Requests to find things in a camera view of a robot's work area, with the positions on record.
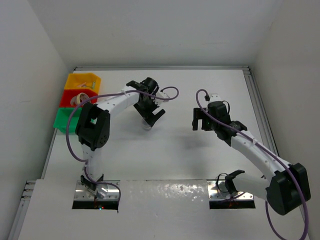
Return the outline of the grey tape roll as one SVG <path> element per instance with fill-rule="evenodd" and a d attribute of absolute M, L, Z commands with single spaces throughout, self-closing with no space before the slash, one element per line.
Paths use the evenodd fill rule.
<path fill-rule="evenodd" d="M 81 102 L 82 102 L 81 97 L 76 95 L 70 100 L 70 105 L 76 106 L 76 105 L 79 105 Z"/>

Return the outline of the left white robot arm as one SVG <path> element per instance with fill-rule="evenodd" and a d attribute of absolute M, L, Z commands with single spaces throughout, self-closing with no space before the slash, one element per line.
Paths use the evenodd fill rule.
<path fill-rule="evenodd" d="M 85 160 L 80 180 L 89 191 L 95 193 L 97 182 L 102 182 L 104 178 L 100 149 L 109 139 L 111 120 L 133 106 L 146 125 L 153 127 L 165 114 L 163 109 L 157 113 L 154 111 L 168 99 L 169 96 L 159 90 L 158 83 L 148 77 L 142 82 L 128 82 L 116 96 L 109 96 L 95 104 L 87 102 L 83 105 L 75 133 Z"/>

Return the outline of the orange eraser cap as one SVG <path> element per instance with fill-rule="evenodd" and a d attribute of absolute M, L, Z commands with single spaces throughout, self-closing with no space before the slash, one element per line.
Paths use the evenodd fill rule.
<path fill-rule="evenodd" d="M 88 88 L 88 87 L 90 87 L 89 85 L 87 85 L 87 83 L 86 82 L 82 82 L 81 84 L 79 84 L 78 86 L 77 86 L 78 88 Z"/>

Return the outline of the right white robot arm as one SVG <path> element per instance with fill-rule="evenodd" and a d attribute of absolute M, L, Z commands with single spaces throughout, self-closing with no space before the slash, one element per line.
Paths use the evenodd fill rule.
<path fill-rule="evenodd" d="M 237 192 L 249 192 L 269 203 L 279 215 L 286 215 L 311 199 L 311 191 L 306 168 L 300 164 L 291 164 L 281 158 L 275 159 L 264 150 L 259 142 L 240 121 L 232 121 L 226 105 L 222 101 L 212 101 L 207 109 L 193 109 L 192 129 L 196 131 L 198 121 L 201 129 L 214 131 L 217 137 L 227 145 L 244 155 L 263 174 L 265 179 L 254 178 L 244 170 L 235 170 L 224 178 L 221 187 L 233 195 Z"/>

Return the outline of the beige tape roll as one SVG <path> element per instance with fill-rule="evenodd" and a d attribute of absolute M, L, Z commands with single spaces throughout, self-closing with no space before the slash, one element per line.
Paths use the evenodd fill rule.
<path fill-rule="evenodd" d="M 79 94 L 77 94 L 76 96 L 74 96 L 72 98 L 72 101 L 70 102 L 72 105 L 79 105 L 81 104 L 82 102 L 84 102 L 85 100 L 89 99 L 90 97 L 84 93 L 84 92 L 81 92 Z"/>

